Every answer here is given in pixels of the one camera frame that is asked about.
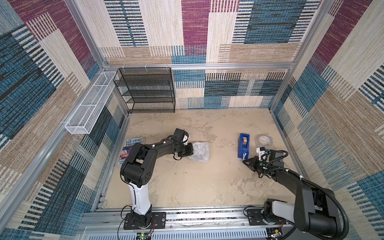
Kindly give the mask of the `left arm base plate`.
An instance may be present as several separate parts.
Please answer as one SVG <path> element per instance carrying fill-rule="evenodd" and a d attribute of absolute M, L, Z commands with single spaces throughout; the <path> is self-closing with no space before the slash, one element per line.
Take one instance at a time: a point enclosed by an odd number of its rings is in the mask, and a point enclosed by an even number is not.
<path fill-rule="evenodd" d="M 124 230 L 152 230 L 164 229 L 166 225 L 166 212 L 148 212 L 146 215 L 139 215 L 135 212 L 128 213 L 124 222 Z"/>

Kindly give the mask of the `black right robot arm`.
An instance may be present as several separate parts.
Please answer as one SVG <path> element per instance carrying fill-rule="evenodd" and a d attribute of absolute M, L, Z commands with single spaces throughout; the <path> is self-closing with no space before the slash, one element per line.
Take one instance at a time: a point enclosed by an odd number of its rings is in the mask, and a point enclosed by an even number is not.
<path fill-rule="evenodd" d="M 344 220 L 341 223 L 340 206 L 336 204 L 337 200 L 331 190 L 324 189 L 285 168 L 282 160 L 269 163 L 256 156 L 243 160 L 243 164 L 259 177 L 270 177 L 295 195 L 294 204 L 275 199 L 266 200 L 262 216 L 267 224 L 285 219 L 302 232 L 325 238 L 340 237 L 346 229 L 348 222 Z"/>

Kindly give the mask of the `blue tape dispenser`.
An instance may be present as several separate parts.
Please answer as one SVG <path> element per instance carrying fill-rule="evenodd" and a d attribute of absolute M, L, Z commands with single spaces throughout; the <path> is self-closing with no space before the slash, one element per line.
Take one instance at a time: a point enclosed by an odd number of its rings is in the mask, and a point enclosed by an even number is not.
<path fill-rule="evenodd" d="M 250 135 L 240 134 L 238 139 L 238 158 L 247 160 L 249 157 L 250 149 Z"/>

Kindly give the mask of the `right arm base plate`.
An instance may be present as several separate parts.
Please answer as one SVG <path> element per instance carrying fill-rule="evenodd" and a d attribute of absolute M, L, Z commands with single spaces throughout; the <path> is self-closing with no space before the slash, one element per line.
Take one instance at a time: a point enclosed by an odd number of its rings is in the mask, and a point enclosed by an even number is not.
<path fill-rule="evenodd" d="M 248 219 L 250 226 L 284 226 L 288 224 L 288 221 L 283 218 L 277 216 L 267 216 L 264 214 L 264 209 L 261 208 L 245 208 L 243 213 Z"/>

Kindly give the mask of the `clear bubble wrap sheet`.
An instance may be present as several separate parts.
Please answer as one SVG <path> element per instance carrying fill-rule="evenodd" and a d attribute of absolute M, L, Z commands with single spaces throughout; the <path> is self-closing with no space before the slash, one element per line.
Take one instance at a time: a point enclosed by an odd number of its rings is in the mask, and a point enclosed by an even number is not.
<path fill-rule="evenodd" d="M 210 159 L 210 143 L 208 142 L 194 142 L 193 154 L 188 158 L 195 162 L 207 162 Z"/>

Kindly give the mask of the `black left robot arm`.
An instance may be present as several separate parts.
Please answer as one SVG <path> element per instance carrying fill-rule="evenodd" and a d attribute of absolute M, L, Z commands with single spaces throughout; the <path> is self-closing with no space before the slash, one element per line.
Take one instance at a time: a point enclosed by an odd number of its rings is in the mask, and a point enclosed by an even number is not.
<path fill-rule="evenodd" d="M 194 153 L 189 142 L 163 140 L 152 145 L 135 144 L 122 164 L 120 176 L 129 185 L 132 197 L 132 211 L 129 220 L 146 227 L 152 221 L 152 204 L 149 200 L 148 183 L 154 173 L 158 158 L 173 155 L 179 161 Z"/>

